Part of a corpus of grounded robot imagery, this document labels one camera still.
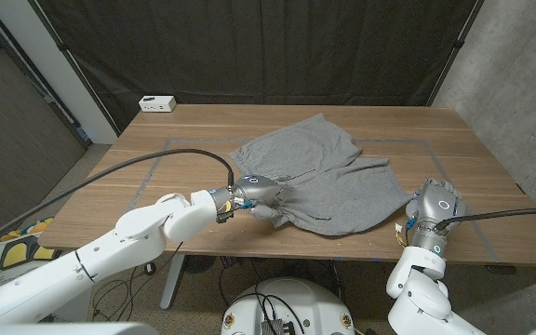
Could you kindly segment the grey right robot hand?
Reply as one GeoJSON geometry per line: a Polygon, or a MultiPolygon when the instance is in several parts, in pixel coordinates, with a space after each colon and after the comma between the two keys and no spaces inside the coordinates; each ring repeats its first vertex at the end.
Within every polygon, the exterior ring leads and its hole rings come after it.
{"type": "Polygon", "coordinates": [[[466,214],[461,193],[448,181],[427,179],[406,205],[406,214],[414,229],[412,247],[420,247],[444,257],[449,232],[458,225],[436,228],[443,220],[466,214]]]}

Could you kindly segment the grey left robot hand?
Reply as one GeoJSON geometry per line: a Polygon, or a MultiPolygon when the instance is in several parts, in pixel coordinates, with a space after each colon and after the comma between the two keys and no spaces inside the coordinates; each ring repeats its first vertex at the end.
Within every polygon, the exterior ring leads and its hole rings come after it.
{"type": "Polygon", "coordinates": [[[284,203],[285,193],[292,190],[285,181],[261,175],[247,175],[232,186],[210,190],[217,209],[218,223],[224,223],[239,209],[248,210],[259,219],[276,219],[283,216],[278,208],[284,203]]]}

